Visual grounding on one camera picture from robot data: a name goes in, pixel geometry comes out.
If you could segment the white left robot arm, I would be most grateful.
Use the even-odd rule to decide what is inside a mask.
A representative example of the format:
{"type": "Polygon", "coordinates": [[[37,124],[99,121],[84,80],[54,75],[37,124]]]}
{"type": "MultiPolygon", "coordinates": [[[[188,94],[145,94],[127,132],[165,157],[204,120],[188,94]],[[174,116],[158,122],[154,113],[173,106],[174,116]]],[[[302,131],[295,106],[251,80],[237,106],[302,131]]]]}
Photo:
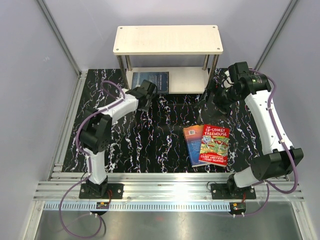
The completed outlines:
{"type": "Polygon", "coordinates": [[[105,197],[108,192],[105,151],[111,141],[112,126],[129,113],[147,112],[158,93],[157,86],[148,80],[129,90],[108,80],[101,83],[115,86],[119,96],[112,95],[114,101],[108,105],[88,109],[76,133],[76,147],[84,154],[87,164],[83,185],[97,199],[105,197]]]}

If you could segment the blue orange sunset book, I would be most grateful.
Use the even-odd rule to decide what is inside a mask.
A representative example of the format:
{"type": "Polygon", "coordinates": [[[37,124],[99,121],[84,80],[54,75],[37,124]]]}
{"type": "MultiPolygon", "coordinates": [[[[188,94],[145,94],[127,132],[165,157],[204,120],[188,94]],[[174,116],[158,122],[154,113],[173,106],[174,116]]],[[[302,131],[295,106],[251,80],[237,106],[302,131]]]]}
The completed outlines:
{"type": "Polygon", "coordinates": [[[203,127],[203,125],[193,125],[183,128],[188,156],[193,168],[206,165],[206,163],[199,161],[203,127]]]}

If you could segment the dark blue 1984 book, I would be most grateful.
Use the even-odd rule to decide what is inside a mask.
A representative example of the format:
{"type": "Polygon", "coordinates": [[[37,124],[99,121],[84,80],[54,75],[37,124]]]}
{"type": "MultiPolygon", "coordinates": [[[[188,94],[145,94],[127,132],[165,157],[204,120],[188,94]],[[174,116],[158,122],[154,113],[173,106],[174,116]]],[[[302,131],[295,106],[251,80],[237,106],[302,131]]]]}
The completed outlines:
{"type": "Polygon", "coordinates": [[[132,75],[131,88],[139,87],[144,80],[157,86],[159,94],[169,93],[169,72],[134,72],[132,75]]]}

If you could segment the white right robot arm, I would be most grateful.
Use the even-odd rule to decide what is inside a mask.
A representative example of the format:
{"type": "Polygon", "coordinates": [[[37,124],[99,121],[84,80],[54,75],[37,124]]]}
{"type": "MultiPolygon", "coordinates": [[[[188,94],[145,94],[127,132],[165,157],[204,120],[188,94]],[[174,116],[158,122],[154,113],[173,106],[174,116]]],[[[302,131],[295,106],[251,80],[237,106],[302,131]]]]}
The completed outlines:
{"type": "Polygon", "coordinates": [[[262,155],[246,169],[231,174],[223,184],[223,193],[237,199],[254,186],[266,184],[282,194],[292,194],[298,187],[297,165],[304,153],[301,148],[294,147],[278,117],[273,103],[276,83],[262,73],[236,74],[231,80],[233,84],[229,87],[210,80],[203,94],[205,97],[213,95],[214,104],[223,114],[229,114],[235,102],[245,102],[260,135],[262,155]],[[293,173],[294,182],[289,190],[282,190],[269,180],[290,173],[293,173]]]}

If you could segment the red treehouse book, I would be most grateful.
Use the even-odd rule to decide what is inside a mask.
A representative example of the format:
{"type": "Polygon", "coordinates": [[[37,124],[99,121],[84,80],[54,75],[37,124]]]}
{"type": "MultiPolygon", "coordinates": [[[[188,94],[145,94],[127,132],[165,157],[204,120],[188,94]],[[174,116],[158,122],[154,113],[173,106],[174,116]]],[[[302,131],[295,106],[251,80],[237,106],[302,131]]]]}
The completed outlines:
{"type": "Polygon", "coordinates": [[[230,129],[205,124],[203,126],[199,161],[220,167],[228,164],[230,129]]]}

